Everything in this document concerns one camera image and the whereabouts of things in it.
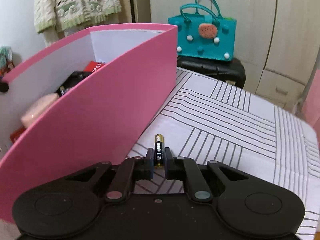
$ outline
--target sweater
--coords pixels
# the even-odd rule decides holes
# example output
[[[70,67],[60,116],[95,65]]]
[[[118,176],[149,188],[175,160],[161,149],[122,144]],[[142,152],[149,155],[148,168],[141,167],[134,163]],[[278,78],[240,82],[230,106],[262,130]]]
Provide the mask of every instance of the sweater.
[[[97,25],[121,11],[119,0],[35,0],[37,33],[54,28],[61,32],[77,25]]]

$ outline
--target black round object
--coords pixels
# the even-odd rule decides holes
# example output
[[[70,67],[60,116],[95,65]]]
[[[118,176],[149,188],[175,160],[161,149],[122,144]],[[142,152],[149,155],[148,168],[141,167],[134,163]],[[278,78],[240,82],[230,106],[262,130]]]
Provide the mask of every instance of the black round object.
[[[268,182],[237,181],[218,199],[218,213],[231,227],[248,236],[271,238],[296,232],[304,205],[291,191]]]
[[[12,208],[18,228],[37,238],[70,236],[98,215],[100,204],[90,192],[50,193],[35,190],[22,194]]]
[[[5,93],[8,92],[9,85],[6,82],[0,81],[0,92]]]

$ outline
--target screw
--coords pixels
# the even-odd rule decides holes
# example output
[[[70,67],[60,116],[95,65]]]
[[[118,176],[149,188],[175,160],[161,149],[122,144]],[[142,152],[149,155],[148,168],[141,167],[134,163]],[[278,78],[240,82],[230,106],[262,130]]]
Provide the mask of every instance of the screw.
[[[123,196],[120,191],[110,191],[107,193],[107,198],[109,199],[119,199]]]
[[[197,199],[207,199],[211,196],[211,194],[208,192],[208,191],[204,191],[204,190],[201,190],[201,191],[197,191],[195,193],[195,197]]]

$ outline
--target battery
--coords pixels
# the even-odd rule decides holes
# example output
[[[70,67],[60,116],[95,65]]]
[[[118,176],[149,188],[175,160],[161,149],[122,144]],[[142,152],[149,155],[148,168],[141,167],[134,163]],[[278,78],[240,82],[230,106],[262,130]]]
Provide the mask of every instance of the battery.
[[[156,134],[155,136],[155,167],[163,167],[163,150],[164,150],[164,137],[162,134]]]

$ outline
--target striped tablecloth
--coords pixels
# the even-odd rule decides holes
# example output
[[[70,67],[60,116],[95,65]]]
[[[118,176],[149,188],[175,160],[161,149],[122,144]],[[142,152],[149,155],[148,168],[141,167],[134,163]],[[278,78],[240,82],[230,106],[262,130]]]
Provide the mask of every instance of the striped tablecloth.
[[[316,134],[307,123],[245,90],[177,68],[175,89],[128,157],[145,156],[158,133],[175,156],[199,164],[217,160],[294,192],[306,209],[297,235],[313,239],[320,159]],[[181,181],[167,181],[162,172],[153,181],[137,182],[135,192],[183,191]]]

